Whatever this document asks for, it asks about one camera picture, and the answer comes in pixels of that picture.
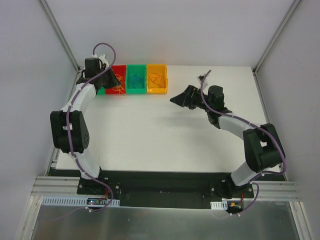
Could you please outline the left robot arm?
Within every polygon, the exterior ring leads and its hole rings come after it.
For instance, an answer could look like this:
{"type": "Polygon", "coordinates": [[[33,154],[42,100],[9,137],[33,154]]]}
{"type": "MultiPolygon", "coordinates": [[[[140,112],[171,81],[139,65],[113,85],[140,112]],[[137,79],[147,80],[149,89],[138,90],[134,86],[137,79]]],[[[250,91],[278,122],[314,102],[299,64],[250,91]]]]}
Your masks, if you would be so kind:
{"type": "Polygon", "coordinates": [[[74,160],[81,177],[90,180],[89,190],[99,195],[105,191],[106,183],[99,178],[101,168],[89,150],[90,134],[84,113],[100,89],[118,87],[121,82],[105,54],[95,54],[86,58],[84,63],[74,93],[61,110],[51,112],[50,125],[54,147],[74,160]]]}

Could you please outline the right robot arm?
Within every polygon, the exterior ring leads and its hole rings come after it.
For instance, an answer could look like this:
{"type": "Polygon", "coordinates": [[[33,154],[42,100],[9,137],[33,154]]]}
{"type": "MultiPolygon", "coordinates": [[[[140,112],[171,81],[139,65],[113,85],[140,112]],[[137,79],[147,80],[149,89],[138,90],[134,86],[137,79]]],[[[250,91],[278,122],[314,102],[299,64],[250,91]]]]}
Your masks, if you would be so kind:
{"type": "Polygon", "coordinates": [[[249,183],[281,164],[285,153],[274,125],[266,123],[257,126],[240,120],[225,107],[221,86],[213,85],[207,94],[193,85],[169,101],[190,110],[200,108],[207,114],[208,121],[218,129],[228,131],[243,140],[245,161],[229,173],[215,188],[221,198],[231,199],[242,193],[249,183]]]}

